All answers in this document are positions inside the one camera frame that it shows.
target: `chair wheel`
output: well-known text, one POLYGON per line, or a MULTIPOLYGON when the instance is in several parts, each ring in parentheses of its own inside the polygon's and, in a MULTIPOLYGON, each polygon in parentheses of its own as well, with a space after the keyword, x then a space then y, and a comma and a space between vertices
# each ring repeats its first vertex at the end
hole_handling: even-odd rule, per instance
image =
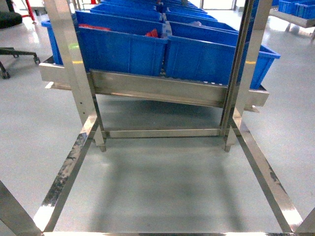
POLYGON ((40 64, 40 59, 38 57, 34 57, 34 62, 36 65, 40 64))
POLYGON ((7 72, 7 71, 2 72, 1 76, 2 76, 3 79, 10 79, 10 77, 11 77, 9 72, 7 72))

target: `blue plastic bin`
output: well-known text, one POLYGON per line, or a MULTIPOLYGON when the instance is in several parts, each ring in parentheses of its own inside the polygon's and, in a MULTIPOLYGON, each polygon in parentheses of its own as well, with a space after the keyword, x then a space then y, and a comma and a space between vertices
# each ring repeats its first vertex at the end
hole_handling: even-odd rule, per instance
POLYGON ((80 11, 76 15, 79 24, 112 30, 79 27, 78 39, 87 71, 97 69, 150 76, 160 74, 167 38, 144 35, 157 29, 159 36, 166 36, 165 24, 80 11))
POLYGON ((139 20, 163 22, 162 14, 153 10, 144 10, 133 7, 125 7, 102 3, 90 9, 92 13, 107 14, 113 16, 122 16, 127 18, 135 18, 139 20))
POLYGON ((295 15, 304 19, 315 18, 315 1, 296 3, 295 15))
POLYGON ((101 0, 101 3, 110 3, 114 5, 130 6, 134 8, 152 9, 152 6, 156 7, 156 11, 162 12, 163 5, 156 4, 155 1, 135 1, 135 0, 101 0))
POLYGON ((51 26, 50 21, 42 21, 41 25, 43 27, 47 28, 48 31, 48 36, 49 36, 49 41, 50 41, 50 46, 51 50, 53 52, 53 58, 54 61, 57 65, 63 65, 63 60, 61 59, 60 53, 59 53, 59 48, 55 39, 53 27, 51 26))
MULTIPOLYGON (((182 5, 182 2, 181 1, 176 1, 176 0, 162 0, 161 1, 163 4, 172 4, 172 3, 175 3, 175 4, 179 4, 179 5, 182 5)), ((188 4, 187 6, 190 6, 190 7, 197 7, 196 5, 192 4, 190 1, 188 1, 188 4)))
POLYGON ((175 7, 175 8, 181 9, 181 10, 185 10, 185 11, 196 11, 196 12, 207 14, 207 12, 203 9, 196 8, 196 7, 190 7, 190 6, 181 6, 178 4, 164 4, 163 5, 163 11, 164 12, 167 11, 168 7, 171 7, 171 8, 175 7))
POLYGON ((301 0, 279 0, 279 11, 294 15, 296 12, 296 3, 300 2, 301 0))
POLYGON ((279 5, 279 0, 272 1, 272 6, 278 6, 278 5, 279 5))
POLYGON ((147 3, 135 3, 131 1, 101 1, 101 4, 109 4, 109 5, 118 5, 118 6, 124 6, 124 7, 133 7, 133 8, 141 8, 145 10, 157 10, 157 7, 154 4, 147 4, 147 3))
POLYGON ((205 18, 198 18, 198 17, 190 17, 190 16, 178 16, 172 13, 166 13, 166 19, 168 21, 173 22, 180 22, 185 24, 191 24, 192 22, 200 22, 203 27, 211 27, 211 28, 217 28, 221 30, 227 30, 230 32, 236 32, 237 30, 232 28, 231 26, 218 22, 212 19, 205 19, 205 18))
MULTIPOLYGON (((166 76, 228 84, 237 33, 170 22, 173 36, 166 47, 166 76)), ((280 55, 261 46, 251 88, 259 88, 274 59, 280 55)))
POLYGON ((166 11, 164 14, 165 15, 166 14, 177 15, 178 17, 194 17, 194 18, 201 18, 201 19, 205 19, 205 20, 218 21, 213 16, 206 15, 206 14, 203 14, 203 16, 192 16, 192 15, 182 14, 182 13, 178 13, 178 12, 174 12, 174 11, 166 11))
POLYGON ((176 8, 176 7, 168 7, 167 10, 164 12, 165 13, 173 13, 173 14, 177 14, 180 16, 193 16, 193 17, 202 17, 202 18, 213 19, 212 16, 210 16, 206 13, 181 10, 180 8, 176 8))

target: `metal rack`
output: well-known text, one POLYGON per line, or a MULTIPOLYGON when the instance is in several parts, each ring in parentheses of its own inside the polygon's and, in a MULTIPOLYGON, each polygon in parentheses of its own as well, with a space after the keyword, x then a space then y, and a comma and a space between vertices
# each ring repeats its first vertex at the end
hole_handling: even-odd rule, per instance
MULTIPOLYGON (((301 17, 293 16, 290 14, 280 12, 276 8, 271 9, 269 14, 270 14, 270 16, 274 16, 274 17, 277 17, 279 19, 282 19, 282 20, 289 22, 285 31, 290 30, 291 24, 295 24, 295 25, 303 27, 303 28, 315 27, 315 19, 304 19, 301 17)), ((314 40, 315 40, 315 30, 312 33, 311 42, 314 42, 314 40)))
MULTIPOLYGON (((279 179, 261 152, 250 131, 242 121, 245 109, 263 105, 268 97, 264 88, 250 90, 260 44, 269 15, 271 0, 247 0, 232 66, 229 85, 209 85, 161 77, 136 76, 122 73, 91 71, 86 74, 69 6, 64 0, 46 0, 45 4, 63 58, 64 66, 41 64, 43 80, 48 87, 72 91, 83 128, 72 150, 45 197, 34 219, 25 212, 0 181, 0 219, 17 236, 155 236, 156 234, 102 234, 52 232, 70 193, 93 139, 105 151, 108 138, 152 138, 222 136, 229 151, 237 138, 252 170, 270 204, 283 233, 258 235, 314 235, 315 209, 303 221, 279 179), (103 127, 96 93, 145 99, 223 107, 220 124, 206 129, 162 129, 152 127, 140 130, 109 130, 103 127)), ((231 236, 225 234, 163 234, 165 236, 231 236)))

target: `floor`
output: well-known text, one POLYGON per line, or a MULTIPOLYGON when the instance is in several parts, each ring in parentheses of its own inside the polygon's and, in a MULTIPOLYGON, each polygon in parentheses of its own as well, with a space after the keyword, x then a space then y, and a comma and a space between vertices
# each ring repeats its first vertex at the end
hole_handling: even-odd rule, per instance
MULTIPOLYGON (((213 11, 238 28, 240 15, 213 11)), ((279 54, 263 85, 260 113, 244 115, 302 218, 315 205, 315 44, 313 29, 270 17, 263 43, 279 54)), ((0 45, 51 56, 46 29, 24 23, 0 31, 0 45)), ((69 91, 45 89, 32 58, 1 56, 0 179, 33 217, 81 128, 69 91)), ((105 126, 218 124, 221 110, 98 96, 105 126)), ((108 140, 92 144, 56 231, 280 232, 239 144, 221 138, 108 140)), ((0 225, 2 236, 12 233, 0 225)))

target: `stainless steel frame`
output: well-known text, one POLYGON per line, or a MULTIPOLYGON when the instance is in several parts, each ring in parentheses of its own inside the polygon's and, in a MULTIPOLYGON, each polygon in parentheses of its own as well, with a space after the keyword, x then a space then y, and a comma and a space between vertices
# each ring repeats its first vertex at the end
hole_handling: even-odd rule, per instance
POLYGON ((62 53, 64 67, 42 65, 43 79, 53 79, 48 87, 72 91, 83 128, 71 152, 65 159, 34 221, 0 182, 0 219, 18 236, 313 236, 315 209, 303 221, 275 172, 242 121, 246 106, 261 100, 249 100, 249 86, 257 59, 272 0, 247 0, 236 47, 228 87, 183 82, 172 79, 92 71, 86 74, 78 47, 68 5, 63 0, 46 0, 50 20, 62 53), (168 102, 223 107, 220 127, 182 129, 143 128, 140 130, 103 129, 95 93, 143 97, 168 102), (254 174, 269 202, 283 233, 225 233, 225 234, 104 234, 51 232, 60 216, 72 185, 80 170, 93 138, 152 138, 218 136, 226 138, 225 150, 237 138, 254 174))
MULTIPOLYGON (((303 19, 297 16, 289 15, 283 12, 279 12, 277 8, 271 9, 269 12, 269 15, 288 21, 289 24, 286 28, 286 31, 290 30, 291 24, 295 24, 303 28, 315 27, 315 19, 303 19)), ((311 42, 313 42, 314 40, 315 40, 315 30, 312 33, 311 42)))
MULTIPOLYGON (((205 8, 203 8, 203 6, 204 6, 204 1, 205 1, 205 0, 200 0, 200 8, 201 8, 201 9, 204 9, 204 10, 220 10, 220 9, 205 9, 205 8)), ((223 10, 235 10, 236 2, 237 2, 237 0, 233 0, 233 1, 232 1, 231 8, 230 8, 230 9, 223 9, 223 10)))

